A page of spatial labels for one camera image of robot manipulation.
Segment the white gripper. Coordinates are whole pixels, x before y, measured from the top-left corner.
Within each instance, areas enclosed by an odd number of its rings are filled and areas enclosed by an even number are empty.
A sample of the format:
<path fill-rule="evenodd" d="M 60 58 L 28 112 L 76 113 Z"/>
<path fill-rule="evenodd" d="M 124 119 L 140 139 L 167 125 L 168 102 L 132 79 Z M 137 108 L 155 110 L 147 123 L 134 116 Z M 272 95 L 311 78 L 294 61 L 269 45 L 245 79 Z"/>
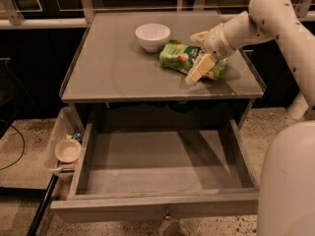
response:
<path fill-rule="evenodd" d="M 192 42 L 204 48 L 207 53 L 199 55 L 193 67 L 189 71 L 185 82 L 191 86 L 196 84 L 203 76 L 205 76 L 217 63 L 235 53 L 224 33 L 224 24 L 219 24 L 211 29 L 194 33 L 190 36 Z"/>

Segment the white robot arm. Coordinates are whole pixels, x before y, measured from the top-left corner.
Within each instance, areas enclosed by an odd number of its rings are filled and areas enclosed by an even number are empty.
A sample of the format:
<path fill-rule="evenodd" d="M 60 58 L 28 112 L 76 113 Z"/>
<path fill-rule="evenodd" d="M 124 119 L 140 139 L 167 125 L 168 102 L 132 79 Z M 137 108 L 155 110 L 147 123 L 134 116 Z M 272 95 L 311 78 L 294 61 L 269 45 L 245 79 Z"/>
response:
<path fill-rule="evenodd" d="M 290 0 L 250 0 L 233 19 L 192 41 L 222 60 L 246 45 L 273 40 L 291 74 L 274 89 L 295 83 L 304 97 L 299 109 L 315 106 L 315 36 L 297 18 Z M 258 201 L 257 236 L 315 236 L 315 121 L 282 130 L 265 153 Z"/>

